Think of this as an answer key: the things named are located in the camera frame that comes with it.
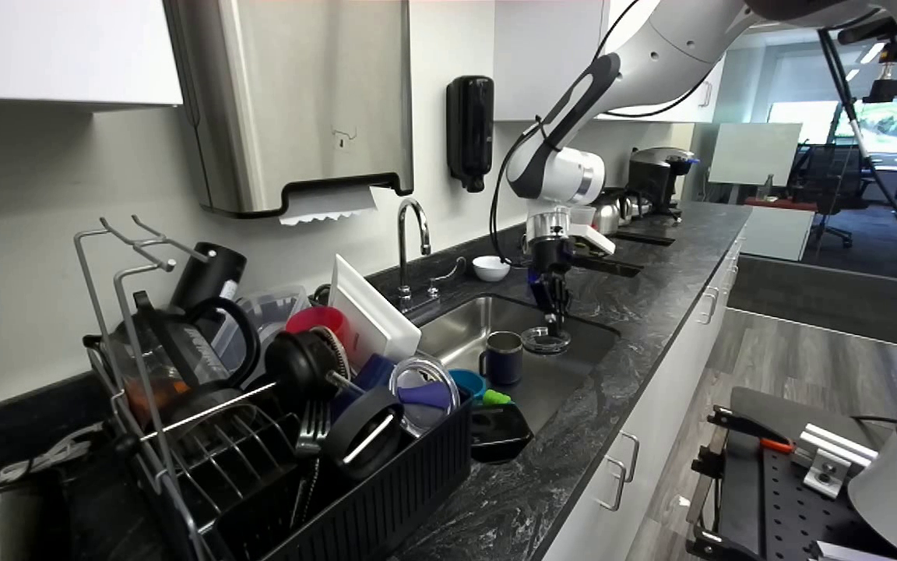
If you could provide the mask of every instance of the dish rack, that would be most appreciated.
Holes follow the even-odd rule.
[[[77,264],[89,283],[101,340],[89,343],[93,371],[108,389],[118,435],[134,444],[134,470],[156,496],[177,555],[211,559],[373,559],[389,551],[471,475],[471,417],[458,412],[432,432],[405,445],[387,467],[350,483],[331,506],[315,499],[322,458],[296,460],[298,417],[262,383],[198,414],[161,422],[154,373],[141,352],[141,335],[129,310],[129,280],[172,275],[181,251],[203,251],[159,235],[138,215],[134,235],[101,217],[98,232],[74,235]],[[141,264],[114,277],[118,314],[141,373],[148,422],[130,412],[129,388],[114,367],[115,338],[104,313],[89,242],[123,242]]]

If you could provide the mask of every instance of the cup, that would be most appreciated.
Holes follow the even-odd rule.
[[[494,388],[517,388],[519,381],[519,335],[499,330],[485,340],[485,352],[481,355],[481,373]]]

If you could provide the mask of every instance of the white wall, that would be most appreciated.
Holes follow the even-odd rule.
[[[442,87],[455,74],[494,74],[494,0],[415,0],[415,185],[432,220],[432,247],[458,247],[485,235],[489,189],[463,194],[447,171]],[[587,141],[609,146],[665,142],[672,124],[595,124]],[[98,229],[101,215],[129,220],[141,211],[181,239],[219,239],[249,256],[242,293],[315,286],[331,277],[334,251],[362,271],[396,262],[396,207],[373,215],[298,232],[267,220],[236,220],[203,211],[195,195],[198,152],[177,112],[32,109],[0,102],[0,399],[83,371],[82,335],[93,330],[72,235]],[[523,217],[528,204],[503,195],[503,225]],[[104,280],[134,262],[118,247],[101,247]],[[175,275],[149,289],[161,303]]]

